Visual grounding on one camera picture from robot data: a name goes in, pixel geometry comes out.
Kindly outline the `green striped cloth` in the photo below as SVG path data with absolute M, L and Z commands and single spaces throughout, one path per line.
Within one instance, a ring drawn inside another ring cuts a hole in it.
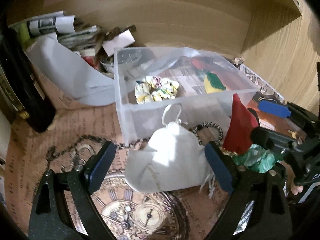
M 281 162 L 284 157 L 281 153 L 274 153 L 259 145 L 252 144 L 245 154 L 236 155 L 232 159 L 236 165 L 244 165 L 251 171 L 265 173 L 277 162 Z

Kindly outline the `red felt pouch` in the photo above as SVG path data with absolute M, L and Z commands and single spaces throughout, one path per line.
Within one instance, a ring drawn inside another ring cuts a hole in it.
M 242 104 L 238 94 L 234 94 L 231 122 L 223 148 L 238 155 L 245 154 L 252 145 L 251 132 L 258 126 L 256 117 Z

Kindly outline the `yellow green sponge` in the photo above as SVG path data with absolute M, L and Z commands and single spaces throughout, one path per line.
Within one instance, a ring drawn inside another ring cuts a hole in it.
M 204 78 L 204 89 L 207 94 L 210 94 L 223 92 L 226 87 L 216 74 L 208 72 Z

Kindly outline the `white drawstring pouch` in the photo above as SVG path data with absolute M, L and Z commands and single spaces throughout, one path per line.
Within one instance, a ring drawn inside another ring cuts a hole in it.
M 141 150 L 130 150 L 125 181 L 141 193 L 168 192 L 209 186 L 214 192 L 215 174 L 204 146 L 196 135 L 182 126 L 180 103 L 168 105 L 162 115 L 162 128 L 156 130 Z

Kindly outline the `floral fabric scrunchie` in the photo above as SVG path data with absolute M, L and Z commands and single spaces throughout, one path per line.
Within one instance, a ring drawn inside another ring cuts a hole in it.
M 176 98 L 180 84 L 167 77 L 146 76 L 135 84 L 135 97 L 139 105 Z

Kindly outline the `vintage newspaper print mat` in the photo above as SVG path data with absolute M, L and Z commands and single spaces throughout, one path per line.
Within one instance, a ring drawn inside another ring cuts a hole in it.
M 125 181 L 127 155 L 144 143 L 123 143 L 115 105 L 83 106 L 41 72 L 36 75 L 57 109 L 56 116 L 43 133 L 17 118 L 5 163 L 5 202 L 24 233 L 44 171 L 65 172 L 85 164 L 110 140 L 116 144 L 116 156 L 92 199 L 112 232 L 119 239 L 204 239 L 229 200 L 218 183 L 167 193 L 134 191 Z

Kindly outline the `clear plastic storage box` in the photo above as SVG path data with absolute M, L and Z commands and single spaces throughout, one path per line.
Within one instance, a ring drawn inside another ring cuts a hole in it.
M 187 47 L 137 47 L 114 54 L 116 109 L 126 142 L 150 137 L 176 118 L 227 131 L 233 95 L 246 105 L 257 86 L 224 56 Z

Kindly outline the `dark wine bottle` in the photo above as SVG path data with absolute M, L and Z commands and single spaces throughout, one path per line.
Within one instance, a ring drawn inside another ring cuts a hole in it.
M 1 30 L 1 88 L 20 117 L 37 133 L 52 124 L 56 109 L 42 90 L 14 29 Z

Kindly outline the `white plastic sheet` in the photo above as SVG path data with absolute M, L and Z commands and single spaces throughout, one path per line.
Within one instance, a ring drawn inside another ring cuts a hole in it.
M 106 106 L 115 102 L 114 80 L 60 44 L 56 33 L 39 36 L 25 53 L 71 99 L 89 106 Z

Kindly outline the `small white cardboard box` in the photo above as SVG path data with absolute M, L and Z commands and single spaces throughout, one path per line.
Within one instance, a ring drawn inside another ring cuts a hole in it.
M 114 55 L 114 50 L 118 48 L 126 48 L 135 43 L 135 38 L 133 37 L 130 30 L 126 30 L 112 40 L 104 41 L 102 47 L 106 52 L 108 57 Z

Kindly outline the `rolled newspaper stack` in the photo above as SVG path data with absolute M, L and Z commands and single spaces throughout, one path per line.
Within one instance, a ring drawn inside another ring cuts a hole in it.
M 98 51 L 106 34 L 104 28 L 86 24 L 63 10 L 27 18 L 9 27 L 16 30 L 23 43 L 38 36 L 55 34 L 57 41 L 72 51 L 91 48 Z

